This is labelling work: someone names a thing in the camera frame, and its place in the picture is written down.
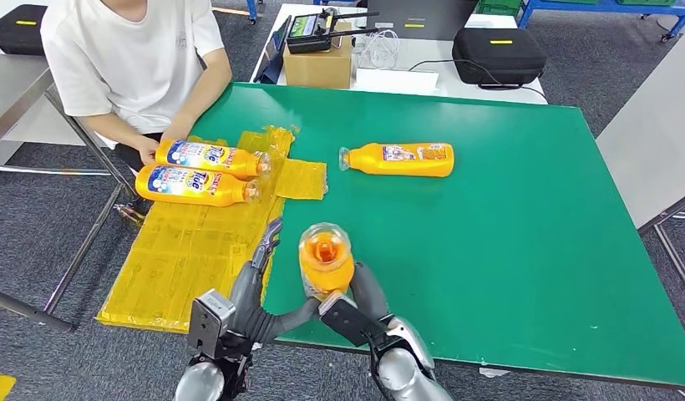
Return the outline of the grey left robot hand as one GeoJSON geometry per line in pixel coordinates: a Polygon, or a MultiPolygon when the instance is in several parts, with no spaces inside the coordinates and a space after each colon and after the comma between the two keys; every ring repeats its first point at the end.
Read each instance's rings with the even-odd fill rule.
{"type": "Polygon", "coordinates": [[[241,268],[229,296],[236,308],[230,330],[255,343],[269,343],[300,327],[317,313],[320,305],[315,297],[309,297],[298,309],[282,315],[274,315],[261,305],[264,273],[279,243],[277,236],[281,230],[280,216],[268,223],[251,259],[241,268]]]}

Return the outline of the person's left hand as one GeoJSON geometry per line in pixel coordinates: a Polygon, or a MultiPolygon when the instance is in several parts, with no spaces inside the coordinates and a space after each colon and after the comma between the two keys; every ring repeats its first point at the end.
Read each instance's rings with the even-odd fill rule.
{"type": "Polygon", "coordinates": [[[189,136],[194,123],[195,120],[189,116],[175,116],[172,119],[170,126],[161,135],[160,141],[186,139],[189,136]]]}

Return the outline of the person's right hand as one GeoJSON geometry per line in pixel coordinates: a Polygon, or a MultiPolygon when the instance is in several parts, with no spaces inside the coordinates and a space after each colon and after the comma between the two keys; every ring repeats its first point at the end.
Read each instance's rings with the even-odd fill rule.
{"type": "Polygon", "coordinates": [[[138,151],[143,165],[150,165],[155,162],[155,153],[159,144],[160,143],[157,140],[151,139],[150,137],[137,135],[136,138],[133,139],[132,147],[138,151]]]}

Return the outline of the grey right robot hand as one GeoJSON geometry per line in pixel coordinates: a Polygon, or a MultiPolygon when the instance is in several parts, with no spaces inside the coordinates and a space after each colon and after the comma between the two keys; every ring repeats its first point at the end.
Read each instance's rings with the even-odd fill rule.
{"type": "Polygon", "coordinates": [[[388,310],[387,298],[372,270],[360,261],[354,262],[350,287],[357,307],[353,313],[354,320],[365,325],[375,322],[377,326],[387,329],[393,316],[388,310]]]}

